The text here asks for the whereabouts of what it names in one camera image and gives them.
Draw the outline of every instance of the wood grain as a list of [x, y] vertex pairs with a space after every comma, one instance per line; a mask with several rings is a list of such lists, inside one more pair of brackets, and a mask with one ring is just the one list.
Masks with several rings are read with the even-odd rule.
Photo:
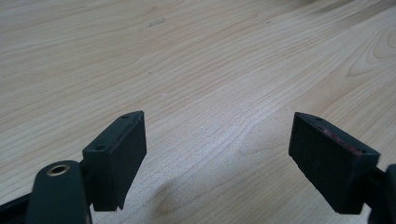
[[95, 223], [365, 223], [288, 155], [295, 111], [396, 162], [394, 0], [0, 2], [0, 203], [146, 112], [148, 155]]

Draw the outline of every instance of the light wood tabletop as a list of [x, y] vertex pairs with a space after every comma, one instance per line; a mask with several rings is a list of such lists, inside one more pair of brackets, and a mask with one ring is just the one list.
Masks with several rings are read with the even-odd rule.
[[396, 163], [395, 0], [3, 0], [0, 203], [143, 110], [148, 154], [94, 223], [366, 223], [288, 154], [320, 116]]

